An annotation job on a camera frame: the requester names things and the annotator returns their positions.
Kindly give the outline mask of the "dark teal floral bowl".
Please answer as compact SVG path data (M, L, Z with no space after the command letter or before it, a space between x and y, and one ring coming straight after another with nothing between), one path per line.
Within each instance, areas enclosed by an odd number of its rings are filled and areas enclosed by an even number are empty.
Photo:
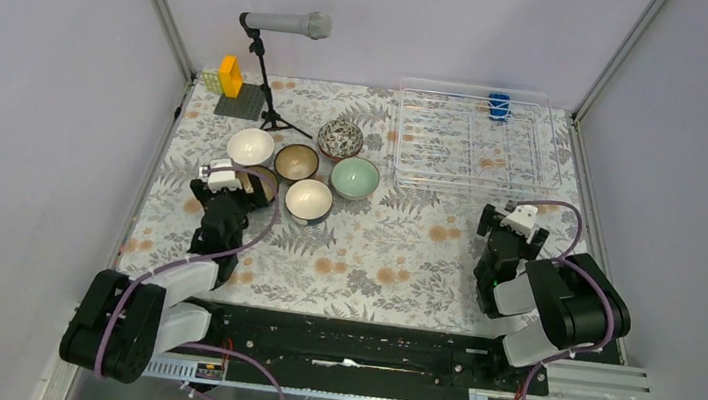
M253 208L266 208L277 200L278 178L271 169L262 165L252 165L249 172L241 172L239 177L243 190Z

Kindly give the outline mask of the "plain white bowl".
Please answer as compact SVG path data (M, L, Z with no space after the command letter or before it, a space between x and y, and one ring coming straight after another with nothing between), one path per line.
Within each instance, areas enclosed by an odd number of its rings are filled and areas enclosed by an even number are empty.
M226 145L229 158L240 166L264 165L274 155L275 143L265 130L246 128L231 136Z

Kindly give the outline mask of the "teal white mug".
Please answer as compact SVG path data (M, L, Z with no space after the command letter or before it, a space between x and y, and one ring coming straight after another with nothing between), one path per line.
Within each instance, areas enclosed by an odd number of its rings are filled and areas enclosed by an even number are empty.
M323 182L304 179L291 185L284 204L298 225L311 226L328 218L334 203L331 190Z

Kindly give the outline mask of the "black gold striped bowl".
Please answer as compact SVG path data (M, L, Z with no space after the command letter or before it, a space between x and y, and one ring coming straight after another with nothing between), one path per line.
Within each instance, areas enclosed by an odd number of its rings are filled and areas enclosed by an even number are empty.
M298 182L315 176L320 167L319 158L308 145L289 144L274 157L274 168L281 179Z

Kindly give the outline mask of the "white wire dish rack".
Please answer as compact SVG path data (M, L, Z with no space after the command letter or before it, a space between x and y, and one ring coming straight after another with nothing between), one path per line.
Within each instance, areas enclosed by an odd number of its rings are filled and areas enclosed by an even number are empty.
M495 92L511 96L508 122L488 116L488 97ZM491 199L555 195L564 179L550 101L541 92L403 79L396 184Z

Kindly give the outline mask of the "pale green ceramic bowl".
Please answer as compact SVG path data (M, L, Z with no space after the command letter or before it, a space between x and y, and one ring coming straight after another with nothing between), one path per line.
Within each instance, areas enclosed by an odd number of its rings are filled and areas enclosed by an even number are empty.
M339 161L330 176L333 189L349 200L368 197L376 191L380 180L381 175L377 166L361 157L350 157Z

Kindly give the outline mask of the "pink patterned bowl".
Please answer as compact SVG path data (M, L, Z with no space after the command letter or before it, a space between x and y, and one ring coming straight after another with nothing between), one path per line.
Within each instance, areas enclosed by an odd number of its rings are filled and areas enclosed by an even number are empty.
M316 143L326 157L339 161L356 156L363 148L364 136L353 122L333 119L321 126Z

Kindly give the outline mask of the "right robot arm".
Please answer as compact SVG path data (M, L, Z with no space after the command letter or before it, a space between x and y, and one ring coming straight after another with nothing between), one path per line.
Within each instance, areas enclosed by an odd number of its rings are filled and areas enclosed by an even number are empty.
M263 242L216 297L264 324L319 328L485 363L511 389L525 369L601 350L630 326L592 256L568 254L534 206L499 210L433 193L341 197L304 180L281 191Z

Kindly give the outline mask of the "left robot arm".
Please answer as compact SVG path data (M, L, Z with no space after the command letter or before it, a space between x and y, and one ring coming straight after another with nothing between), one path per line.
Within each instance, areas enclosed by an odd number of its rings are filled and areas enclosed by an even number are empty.
M97 273L61 338L62 360L129 384L154 355L182 343L200 355L222 347L225 333L214 311L191 299L225 285L256 207L252 198L262 204L274 198L253 188L214 188L200 179L190 188L205 211L188 249L193 262L140 284L116 270Z

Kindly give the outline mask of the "black microphone tripod stand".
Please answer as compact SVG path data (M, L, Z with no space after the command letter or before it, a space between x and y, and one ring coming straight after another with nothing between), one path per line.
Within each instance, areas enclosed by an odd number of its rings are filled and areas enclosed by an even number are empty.
M261 118L262 118L262 123L261 123L261 130L265 130L266 132L277 132L277 131L286 131L286 130L292 130L295 132L300 133L302 136L307 137L309 140L313 139L313 136L310 135L309 133L305 132L302 130L300 127L293 125L292 123L288 122L285 120L275 109L274 105L274 99L273 99L273 92L270 87L269 83L269 78L268 78L268 71L266 68L266 63L265 63L265 45L264 41L262 39L261 33L264 32L262 30L253 30L253 29L248 29L245 28L244 25L242 25L240 22L239 24L241 25L242 29L244 30L245 34L250 40L250 46L248 50L256 56L259 62L259 68L262 74L262 83L260 84L260 88L263 90L263 94L266 98L266 109L261 112Z

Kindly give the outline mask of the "pale green toy block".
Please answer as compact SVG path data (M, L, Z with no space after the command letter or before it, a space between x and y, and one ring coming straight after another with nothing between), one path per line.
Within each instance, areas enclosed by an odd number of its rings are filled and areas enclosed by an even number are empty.
M223 94L224 89L221 84L221 79L218 73L204 70L203 72L201 72L200 76L203 80L202 82L204 83L205 88L209 92L214 92L215 94Z

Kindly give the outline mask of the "small blue block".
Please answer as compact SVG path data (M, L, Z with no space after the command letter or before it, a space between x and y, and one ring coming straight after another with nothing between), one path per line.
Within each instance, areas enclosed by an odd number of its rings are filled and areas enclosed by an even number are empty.
M495 122L508 122L512 116L511 96L506 93L491 93L488 97L489 118Z

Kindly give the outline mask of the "grey microphone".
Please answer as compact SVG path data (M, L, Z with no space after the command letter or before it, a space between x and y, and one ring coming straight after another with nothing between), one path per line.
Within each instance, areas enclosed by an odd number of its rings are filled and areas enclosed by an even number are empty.
M297 34L314 40L328 38L333 27L330 16L316 11L300 15L243 12L240 23L248 29Z

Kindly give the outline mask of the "grey building base plate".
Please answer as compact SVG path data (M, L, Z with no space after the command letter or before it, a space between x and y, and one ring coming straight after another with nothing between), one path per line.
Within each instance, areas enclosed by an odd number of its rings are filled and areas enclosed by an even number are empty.
M248 121L261 119L266 98L257 84L243 83L235 98L221 95L217 100L214 114L222 117L239 118Z

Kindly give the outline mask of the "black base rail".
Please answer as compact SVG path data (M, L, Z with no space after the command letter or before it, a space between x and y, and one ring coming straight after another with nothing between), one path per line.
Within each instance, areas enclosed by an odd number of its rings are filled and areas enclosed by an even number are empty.
M545 396L546 372L502 360L496 341L475 335L214 302L205 343L233 382L265 383L231 348L260 362L282 387L389 400L470 400L474 393Z

